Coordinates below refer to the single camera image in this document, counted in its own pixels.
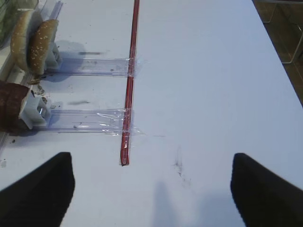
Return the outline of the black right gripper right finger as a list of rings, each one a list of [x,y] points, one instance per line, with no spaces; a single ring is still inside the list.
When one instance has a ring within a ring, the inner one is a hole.
[[[247,227],[301,227],[303,192],[244,153],[236,153],[230,183]]]

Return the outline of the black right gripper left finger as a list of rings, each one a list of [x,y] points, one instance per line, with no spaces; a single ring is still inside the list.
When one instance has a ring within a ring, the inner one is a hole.
[[[72,201],[75,178],[61,152],[0,192],[2,227],[58,227]]]

